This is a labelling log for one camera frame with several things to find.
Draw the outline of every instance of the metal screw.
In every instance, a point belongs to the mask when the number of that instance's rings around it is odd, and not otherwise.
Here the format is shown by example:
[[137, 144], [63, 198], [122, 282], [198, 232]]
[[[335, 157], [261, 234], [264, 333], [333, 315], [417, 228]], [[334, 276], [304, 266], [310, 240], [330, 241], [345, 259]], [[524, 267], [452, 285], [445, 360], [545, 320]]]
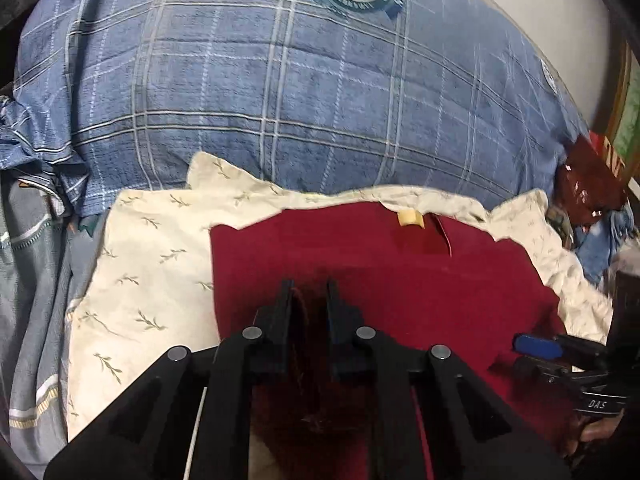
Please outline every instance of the metal screw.
[[258, 339], [262, 335], [262, 330], [257, 326], [248, 326], [242, 330], [242, 337], [245, 339]]
[[166, 356], [171, 359], [171, 361], [182, 361], [187, 357], [187, 349], [184, 346], [174, 346], [173, 348], [169, 348]]
[[376, 336], [376, 331], [370, 326], [361, 326], [356, 330], [356, 336], [360, 339], [373, 339]]
[[450, 357], [451, 350], [448, 346], [435, 345], [431, 348], [431, 355], [436, 359], [446, 359], [447, 357]]

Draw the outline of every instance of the clothing tag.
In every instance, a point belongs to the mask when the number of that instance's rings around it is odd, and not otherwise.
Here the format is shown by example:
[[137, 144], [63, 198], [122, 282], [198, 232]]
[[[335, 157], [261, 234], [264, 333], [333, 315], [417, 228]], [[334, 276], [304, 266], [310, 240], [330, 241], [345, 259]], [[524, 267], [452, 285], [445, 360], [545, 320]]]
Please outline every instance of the clothing tag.
[[556, 82], [554, 81], [554, 78], [549, 71], [549, 67], [545, 63], [545, 60], [540, 58], [540, 64], [542, 65], [542, 73], [545, 75], [546, 82], [549, 83], [549, 86], [551, 86], [554, 94], [558, 95], [558, 87], [556, 86]]
[[424, 229], [424, 218], [415, 209], [401, 209], [398, 211], [398, 222], [400, 222], [401, 226], [419, 225]]

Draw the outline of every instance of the black tool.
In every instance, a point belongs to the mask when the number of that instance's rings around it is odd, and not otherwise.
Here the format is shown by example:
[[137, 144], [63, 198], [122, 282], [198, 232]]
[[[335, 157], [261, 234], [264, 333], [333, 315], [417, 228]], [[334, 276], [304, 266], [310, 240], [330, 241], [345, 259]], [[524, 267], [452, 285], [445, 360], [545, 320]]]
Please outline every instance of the black tool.
[[[250, 393], [286, 377], [300, 329], [295, 302], [285, 282], [276, 305], [216, 348], [171, 348], [50, 462], [45, 480], [177, 480], [188, 462], [191, 480], [247, 478]], [[375, 390], [370, 478], [426, 480], [420, 425], [436, 480], [570, 478], [550, 446], [449, 348], [399, 345], [366, 326], [333, 284], [327, 311], [334, 378]]]
[[524, 354], [516, 361], [519, 373], [563, 384], [574, 394], [577, 412], [618, 416], [632, 397], [640, 395], [638, 277], [617, 273], [613, 306], [606, 346], [564, 334], [552, 340], [517, 334], [513, 349]]

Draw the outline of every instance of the blue plaid fabric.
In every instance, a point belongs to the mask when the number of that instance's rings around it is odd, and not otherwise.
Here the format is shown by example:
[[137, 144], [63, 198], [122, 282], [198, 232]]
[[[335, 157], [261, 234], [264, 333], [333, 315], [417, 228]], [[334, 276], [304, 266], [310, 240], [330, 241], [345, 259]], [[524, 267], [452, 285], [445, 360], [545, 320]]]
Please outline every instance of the blue plaid fabric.
[[0, 168], [82, 215], [183, 186], [204, 150], [289, 189], [412, 184], [491, 208], [551, 192], [586, 133], [481, 0], [340, 15], [321, 0], [41, 0], [0, 110]]

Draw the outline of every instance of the white label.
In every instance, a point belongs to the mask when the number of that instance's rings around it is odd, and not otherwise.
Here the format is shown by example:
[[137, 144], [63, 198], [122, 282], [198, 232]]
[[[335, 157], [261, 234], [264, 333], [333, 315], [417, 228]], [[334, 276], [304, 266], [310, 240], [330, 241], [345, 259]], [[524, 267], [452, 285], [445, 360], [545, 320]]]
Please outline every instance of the white label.
[[606, 400], [592, 400], [591, 402], [589, 402], [589, 407], [590, 408], [597, 408], [600, 410], [604, 410], [604, 407], [607, 405], [607, 401]]
[[542, 65], [542, 73], [545, 75], [546, 82], [549, 83], [554, 94], [558, 95], [558, 87], [556, 86], [556, 82], [554, 81], [551, 72], [549, 72], [549, 67], [546, 65], [545, 60], [540, 58], [540, 64]]

